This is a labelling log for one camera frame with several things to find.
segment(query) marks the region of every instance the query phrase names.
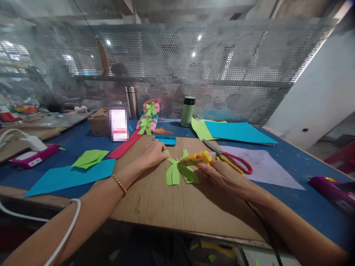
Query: person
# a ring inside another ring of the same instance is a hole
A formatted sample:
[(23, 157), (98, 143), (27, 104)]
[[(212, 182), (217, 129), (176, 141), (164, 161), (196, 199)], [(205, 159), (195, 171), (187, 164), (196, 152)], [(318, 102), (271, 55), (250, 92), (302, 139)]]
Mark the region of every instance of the person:
[[(162, 142), (148, 144), (131, 164), (114, 174), (128, 189), (148, 168), (169, 158)], [(287, 244), (302, 265), (345, 265), (348, 254), (326, 238), (269, 192), (237, 173), (227, 163), (213, 160), (201, 164), (204, 176), (229, 194), (250, 202), (262, 214)], [(81, 200), (81, 210), (66, 244), (52, 263), (60, 265), (69, 258), (109, 217), (124, 191), (113, 177), (94, 187)], [(73, 202), (58, 213), (36, 233), (22, 243), (3, 262), (3, 266), (42, 266), (53, 254), (72, 222), (77, 203)]]

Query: bracelet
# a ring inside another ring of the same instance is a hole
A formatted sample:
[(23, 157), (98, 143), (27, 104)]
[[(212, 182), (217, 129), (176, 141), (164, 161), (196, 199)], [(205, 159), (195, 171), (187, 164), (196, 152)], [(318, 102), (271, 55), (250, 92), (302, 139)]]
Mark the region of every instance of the bracelet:
[(117, 184), (121, 187), (121, 189), (123, 190), (124, 192), (124, 195), (126, 195), (127, 193), (127, 190), (125, 189), (125, 187), (121, 184), (121, 182), (118, 180), (117, 176), (115, 174), (112, 174), (112, 177), (116, 180)]

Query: hand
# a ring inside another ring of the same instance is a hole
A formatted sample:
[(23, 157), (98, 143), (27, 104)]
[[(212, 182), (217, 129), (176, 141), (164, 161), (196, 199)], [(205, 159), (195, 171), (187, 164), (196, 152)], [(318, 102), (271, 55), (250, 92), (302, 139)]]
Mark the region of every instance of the hand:
[(157, 166), (170, 158), (169, 154), (163, 153), (164, 150), (166, 150), (164, 143), (154, 140), (145, 147), (139, 160), (145, 168)]
[(226, 162), (212, 160), (210, 164), (210, 166), (207, 164), (200, 165), (205, 177), (238, 198), (250, 200), (252, 195), (258, 193), (258, 188), (261, 189), (261, 187), (242, 176)]

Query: green paper cutout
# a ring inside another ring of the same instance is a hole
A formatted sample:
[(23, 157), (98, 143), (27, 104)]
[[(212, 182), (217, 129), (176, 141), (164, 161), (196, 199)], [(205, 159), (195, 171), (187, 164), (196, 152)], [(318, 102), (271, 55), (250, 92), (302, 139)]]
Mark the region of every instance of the green paper cutout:
[(152, 114), (153, 115), (156, 115), (157, 112), (155, 110), (155, 102), (152, 102), (152, 104), (148, 104), (146, 103), (145, 105), (145, 109), (147, 109), (147, 113), (146, 113), (146, 116), (151, 116)]
[(210, 262), (213, 264), (214, 261), (217, 259), (217, 257), (216, 257), (215, 255), (211, 254), (211, 255), (208, 255), (208, 259), (209, 259)]
[[(186, 149), (183, 150), (183, 157), (188, 156), (188, 152)], [(180, 184), (180, 174), (183, 176), (185, 179), (185, 182), (187, 184), (199, 184), (200, 180), (197, 176), (197, 174), (188, 166), (184, 166), (182, 164), (179, 164), (178, 162), (181, 160), (176, 159), (176, 161), (173, 158), (168, 158), (167, 159), (169, 162), (171, 162), (173, 165), (169, 167), (167, 170), (165, 177), (166, 177), (166, 184), (167, 185), (179, 185)]]
[(143, 135), (144, 131), (147, 133), (147, 136), (151, 136), (152, 132), (151, 132), (151, 123), (153, 122), (153, 119), (149, 118), (143, 118), (141, 119), (141, 123), (139, 124), (139, 127), (141, 128), (141, 130), (139, 130), (137, 135)]
[(166, 171), (165, 174), (166, 185), (173, 185), (173, 180), (172, 180), (173, 168), (174, 165), (170, 166), (169, 169)]
[(192, 118), (191, 125), (193, 130), (196, 132), (199, 140), (214, 140), (217, 138), (212, 137), (210, 131), (208, 130), (206, 123), (203, 120), (197, 121), (196, 119)]
[(199, 246), (200, 246), (199, 243), (195, 243), (195, 244), (193, 244), (193, 245), (190, 247), (190, 250), (193, 250), (193, 249), (195, 249), (195, 248), (198, 248)]
[(102, 159), (109, 153), (109, 151), (103, 150), (89, 150), (83, 153), (76, 162), (72, 165), (72, 167), (80, 167), (87, 169), (90, 166), (98, 164), (102, 161)]
[(171, 179), (173, 181), (173, 185), (180, 185), (180, 173), (179, 170), (177, 169), (177, 164), (175, 167), (173, 167), (173, 172), (171, 174)]

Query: scissors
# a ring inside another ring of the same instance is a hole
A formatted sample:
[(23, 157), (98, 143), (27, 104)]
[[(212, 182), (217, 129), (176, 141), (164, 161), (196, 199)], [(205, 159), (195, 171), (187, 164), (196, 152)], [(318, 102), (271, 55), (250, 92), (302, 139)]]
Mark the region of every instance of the scissors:
[[(232, 166), (237, 172), (239, 172), (240, 174), (244, 175), (245, 174), (252, 174), (253, 173), (253, 168), (251, 167), (250, 164), (247, 163), (246, 160), (244, 160), (243, 158), (240, 158), (234, 154), (228, 153), (228, 152), (224, 152), (220, 149), (217, 149), (215, 146), (213, 146), (211, 143), (209, 143), (207, 140), (203, 139), (202, 142), (209, 147), (211, 150), (213, 150), (216, 153), (217, 156), (217, 160), (222, 160), (226, 163), (228, 163), (230, 166)], [(242, 167), (239, 163), (237, 163), (234, 159), (242, 162), (248, 170), (244, 169), (244, 167)]]

